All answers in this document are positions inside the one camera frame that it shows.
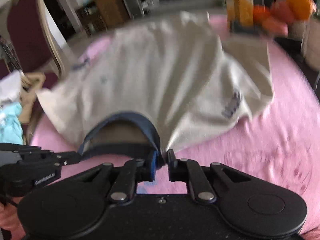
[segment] pink object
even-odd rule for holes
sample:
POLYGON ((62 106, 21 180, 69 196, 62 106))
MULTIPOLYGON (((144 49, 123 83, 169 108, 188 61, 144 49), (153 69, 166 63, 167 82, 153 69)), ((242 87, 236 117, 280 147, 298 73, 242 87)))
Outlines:
MULTIPOLYGON (((211 23, 223 36, 228 35, 225 17, 215 17, 211 23)), ((243 118, 227 133, 178 152, 177 158, 194 159, 206 166, 221 162, 298 193, 308 206, 307 221, 302 229, 305 233, 320 224, 320 106, 296 64, 272 41, 268 42, 268 47, 274 102, 251 122, 243 118)), ((75 150, 57 133, 45 115, 32 144, 55 152, 75 150)), ((128 159, 115 155, 92 158, 63 167, 62 177, 103 162, 121 166, 128 159)), ((155 182, 140 183, 139 192, 185 193, 186 186, 180 182, 169 183, 164 167, 157 172, 155 182)), ((305 238, 320 240, 316 230, 306 234, 305 238)))
POLYGON ((288 25, 284 22, 280 22, 273 17, 269 17, 268 19, 262 22, 262 28, 269 32, 270 34, 274 34, 276 36, 288 36, 288 25))
POLYGON ((271 15, 277 20, 289 25, 296 21, 289 5, 285 0, 276 1, 271 5, 271 15))

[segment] screw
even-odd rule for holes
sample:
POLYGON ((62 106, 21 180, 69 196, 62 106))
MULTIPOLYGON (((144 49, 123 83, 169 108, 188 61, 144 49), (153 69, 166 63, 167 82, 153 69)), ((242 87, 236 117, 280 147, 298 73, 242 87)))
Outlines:
POLYGON ((200 192, 198 197, 202 200, 210 201, 214 198, 214 195, 211 192, 204 191, 200 192))
POLYGON ((159 199, 158 201, 160 204, 166 204, 167 201, 164 198, 159 199))
POLYGON ((127 194, 123 192, 114 192, 111 194, 111 198, 116 201, 124 201, 127 198, 127 194))

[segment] chair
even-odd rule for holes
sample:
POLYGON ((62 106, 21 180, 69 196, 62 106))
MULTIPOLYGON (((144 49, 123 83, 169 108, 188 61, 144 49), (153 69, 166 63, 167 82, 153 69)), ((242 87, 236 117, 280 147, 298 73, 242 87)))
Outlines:
POLYGON ((12 0, 7 29, 23 72, 33 72, 53 58, 58 76, 64 65, 49 30, 43 0, 12 0))

